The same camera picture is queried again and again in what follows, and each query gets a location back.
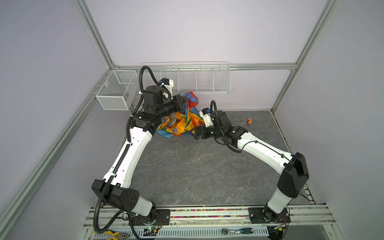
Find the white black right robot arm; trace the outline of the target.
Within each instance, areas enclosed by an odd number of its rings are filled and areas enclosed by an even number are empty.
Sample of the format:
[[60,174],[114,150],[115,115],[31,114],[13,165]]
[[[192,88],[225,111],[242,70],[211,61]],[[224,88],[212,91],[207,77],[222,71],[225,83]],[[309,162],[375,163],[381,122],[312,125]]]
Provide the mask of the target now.
[[280,174],[277,188],[256,217],[260,222],[286,221],[287,205],[300,194],[309,179],[306,158],[300,153],[275,148],[254,136],[241,126],[233,126],[223,111],[205,108],[200,111],[204,124],[195,127],[191,134],[196,140],[213,138],[235,153],[247,152],[269,165]]

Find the multicolour patchwork jacket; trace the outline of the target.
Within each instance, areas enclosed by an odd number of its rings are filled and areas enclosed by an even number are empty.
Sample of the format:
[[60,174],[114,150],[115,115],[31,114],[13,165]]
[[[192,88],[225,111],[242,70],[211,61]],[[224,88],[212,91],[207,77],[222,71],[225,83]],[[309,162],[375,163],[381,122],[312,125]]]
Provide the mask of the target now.
[[184,96],[189,99],[186,108],[167,117],[166,122],[157,128],[156,132],[161,136],[168,139],[173,136],[181,136],[204,124],[204,120],[196,109],[199,104],[198,97],[193,92],[185,93]]

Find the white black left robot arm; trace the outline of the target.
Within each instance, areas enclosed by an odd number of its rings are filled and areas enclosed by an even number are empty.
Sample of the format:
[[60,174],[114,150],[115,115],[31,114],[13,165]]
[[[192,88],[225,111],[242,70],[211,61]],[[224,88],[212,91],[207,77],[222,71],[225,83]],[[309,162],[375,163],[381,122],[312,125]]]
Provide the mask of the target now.
[[189,99],[181,95],[171,96],[170,91],[160,86],[147,87],[142,97],[142,108],[128,122],[124,146],[105,176],[94,180],[92,190],[98,196],[99,204],[149,217],[156,208],[155,204],[130,187],[135,168],[162,119],[183,111]]

